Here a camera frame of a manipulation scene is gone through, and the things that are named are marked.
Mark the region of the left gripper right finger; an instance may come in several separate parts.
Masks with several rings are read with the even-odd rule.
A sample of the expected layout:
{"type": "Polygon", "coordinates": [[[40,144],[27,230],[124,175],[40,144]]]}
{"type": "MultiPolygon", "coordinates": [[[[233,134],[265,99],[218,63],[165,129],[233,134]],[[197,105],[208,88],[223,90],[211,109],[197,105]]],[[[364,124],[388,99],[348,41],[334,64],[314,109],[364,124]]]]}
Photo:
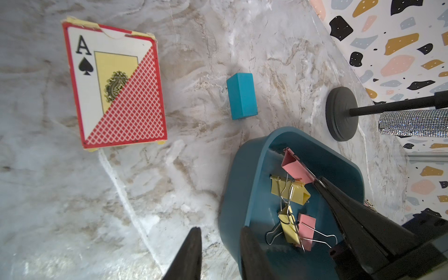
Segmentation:
{"type": "Polygon", "coordinates": [[[265,252],[248,226],[240,232],[240,270],[243,280],[277,280],[265,252]]]}

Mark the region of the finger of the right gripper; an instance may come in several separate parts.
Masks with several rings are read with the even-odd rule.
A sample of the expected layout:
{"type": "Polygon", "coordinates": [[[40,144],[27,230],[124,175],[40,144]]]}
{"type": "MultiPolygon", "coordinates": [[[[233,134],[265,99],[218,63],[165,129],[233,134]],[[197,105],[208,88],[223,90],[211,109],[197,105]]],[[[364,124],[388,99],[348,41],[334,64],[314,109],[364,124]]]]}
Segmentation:
{"type": "Polygon", "coordinates": [[[390,221],[346,195],[328,180],[315,180],[313,184],[328,203],[360,266],[372,275],[388,265],[390,252],[382,245],[385,234],[380,230],[390,221]]]}
{"type": "Polygon", "coordinates": [[[398,256],[418,246],[415,234],[352,199],[322,176],[320,194],[350,242],[370,242],[386,256],[398,256]]]}

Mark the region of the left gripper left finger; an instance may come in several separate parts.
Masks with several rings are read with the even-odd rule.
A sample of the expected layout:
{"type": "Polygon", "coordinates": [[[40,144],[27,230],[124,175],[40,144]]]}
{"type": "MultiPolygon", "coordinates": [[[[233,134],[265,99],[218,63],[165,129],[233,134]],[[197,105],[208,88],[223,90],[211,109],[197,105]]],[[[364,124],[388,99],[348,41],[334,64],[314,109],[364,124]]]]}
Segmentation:
{"type": "Polygon", "coordinates": [[[201,229],[193,227],[164,275],[163,280],[200,280],[201,267],[201,229]]]}

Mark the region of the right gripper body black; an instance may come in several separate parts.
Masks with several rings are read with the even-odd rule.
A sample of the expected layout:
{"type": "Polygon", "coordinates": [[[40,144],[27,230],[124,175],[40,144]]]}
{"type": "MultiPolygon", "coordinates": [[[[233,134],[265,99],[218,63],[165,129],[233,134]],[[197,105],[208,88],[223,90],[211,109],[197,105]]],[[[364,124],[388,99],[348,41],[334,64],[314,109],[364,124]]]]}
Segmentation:
{"type": "Polygon", "coordinates": [[[362,265],[343,240],[330,249],[341,280],[417,280],[448,264],[448,222],[427,210],[402,226],[416,234],[418,245],[374,270],[362,265]]]}

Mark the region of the yellow binder clip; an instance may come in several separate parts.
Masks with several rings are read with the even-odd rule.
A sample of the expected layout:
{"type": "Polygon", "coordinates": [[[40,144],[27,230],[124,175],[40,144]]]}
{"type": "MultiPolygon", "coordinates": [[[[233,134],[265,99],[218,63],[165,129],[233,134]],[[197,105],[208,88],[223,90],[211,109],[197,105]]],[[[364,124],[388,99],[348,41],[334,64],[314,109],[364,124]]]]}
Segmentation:
{"type": "Polygon", "coordinates": [[[301,181],[289,180],[280,176],[270,176],[271,193],[277,197],[280,210],[285,204],[305,205],[311,197],[310,192],[301,181]]]}
{"type": "Polygon", "coordinates": [[[293,215],[291,207],[285,206],[279,212],[278,219],[279,222],[274,226],[274,228],[265,234],[265,241],[267,245],[272,245],[276,238],[283,236],[287,243],[304,250],[305,247],[299,236],[298,226],[296,225],[296,219],[293,215]]]}

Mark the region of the teal plastic storage box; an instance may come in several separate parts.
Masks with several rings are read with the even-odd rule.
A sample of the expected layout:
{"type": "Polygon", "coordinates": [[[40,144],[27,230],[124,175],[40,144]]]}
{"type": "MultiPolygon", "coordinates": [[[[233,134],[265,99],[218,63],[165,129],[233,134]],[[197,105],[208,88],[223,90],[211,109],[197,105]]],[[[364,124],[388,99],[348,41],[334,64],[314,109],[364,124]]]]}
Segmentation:
{"type": "Polygon", "coordinates": [[[280,199],[271,192],[272,177],[287,177],[281,163],[284,149],[290,148],[317,176],[323,176],[358,202],[364,201],[364,180],[356,164],[294,127],[282,127],[270,135],[247,141],[238,150],[227,182],[218,219],[222,242],[231,256],[240,261],[240,231],[248,226],[280,280],[335,280],[336,265],[330,247],[342,240],[337,222],[323,197],[308,184],[306,205],[292,204],[295,215],[316,219],[311,251],[294,247],[284,236],[272,245],[266,233],[279,223],[280,199]]]}

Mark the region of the pink binder clip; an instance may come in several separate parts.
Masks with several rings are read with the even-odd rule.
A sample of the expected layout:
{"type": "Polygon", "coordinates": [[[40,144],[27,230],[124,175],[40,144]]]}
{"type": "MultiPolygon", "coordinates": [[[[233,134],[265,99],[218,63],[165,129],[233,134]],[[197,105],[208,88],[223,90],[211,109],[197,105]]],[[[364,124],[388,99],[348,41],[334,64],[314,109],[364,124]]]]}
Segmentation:
{"type": "Polygon", "coordinates": [[[304,251],[311,252],[314,244],[325,245],[331,249],[338,243],[336,235],[325,234],[316,229],[316,218],[300,213],[296,225],[299,241],[304,251]]]}
{"type": "Polygon", "coordinates": [[[285,155],[281,163],[283,170],[294,180],[310,184],[316,180],[314,174],[302,163],[289,147],[284,149],[285,155]]]}

